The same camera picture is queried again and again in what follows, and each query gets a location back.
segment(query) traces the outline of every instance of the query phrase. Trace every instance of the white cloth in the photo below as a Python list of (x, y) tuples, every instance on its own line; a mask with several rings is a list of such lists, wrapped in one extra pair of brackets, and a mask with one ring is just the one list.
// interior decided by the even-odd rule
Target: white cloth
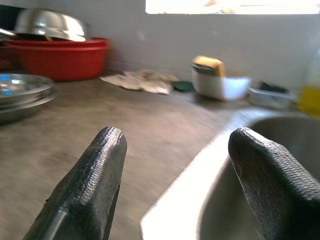
[(124, 75), (102, 76), (100, 79), (129, 90), (143, 90), (154, 94), (166, 95), (173, 90), (171, 83), (179, 81), (173, 75), (162, 74), (150, 69), (142, 69), (138, 72), (125, 71)]

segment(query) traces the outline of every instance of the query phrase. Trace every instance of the white wall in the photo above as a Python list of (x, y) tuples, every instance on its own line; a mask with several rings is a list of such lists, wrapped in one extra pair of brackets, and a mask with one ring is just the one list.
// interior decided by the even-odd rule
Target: white wall
[(298, 88), (320, 47), (319, 15), (148, 15), (145, 0), (38, 0), (90, 24), (108, 37), (108, 64), (120, 70), (154, 68), (190, 79), (197, 55), (217, 57), (255, 80)]
[(36, 8), (38, 0), (0, 0), (0, 4), (19, 8)]

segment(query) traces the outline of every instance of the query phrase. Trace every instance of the yellow bottle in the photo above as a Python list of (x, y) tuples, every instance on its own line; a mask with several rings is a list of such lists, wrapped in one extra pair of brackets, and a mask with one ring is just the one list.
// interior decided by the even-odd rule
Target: yellow bottle
[(307, 71), (306, 84), (302, 90), (298, 109), (309, 115), (320, 117), (320, 49)]

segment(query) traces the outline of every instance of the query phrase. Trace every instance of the white bowl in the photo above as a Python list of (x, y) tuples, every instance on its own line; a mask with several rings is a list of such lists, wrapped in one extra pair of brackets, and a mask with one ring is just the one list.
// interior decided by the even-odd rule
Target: white bowl
[(248, 76), (218, 77), (192, 70), (192, 84), (201, 95), (222, 101), (242, 99), (247, 95), (252, 79)]

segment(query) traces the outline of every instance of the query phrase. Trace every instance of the gray countertop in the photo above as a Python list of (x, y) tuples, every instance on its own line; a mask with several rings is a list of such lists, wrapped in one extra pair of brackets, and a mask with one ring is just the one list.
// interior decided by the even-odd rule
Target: gray countertop
[(105, 126), (128, 142), (111, 240), (140, 240), (139, 221), (244, 100), (130, 91), (99, 79), (56, 84), (39, 113), (0, 125), (0, 239), (22, 239), (54, 187)]

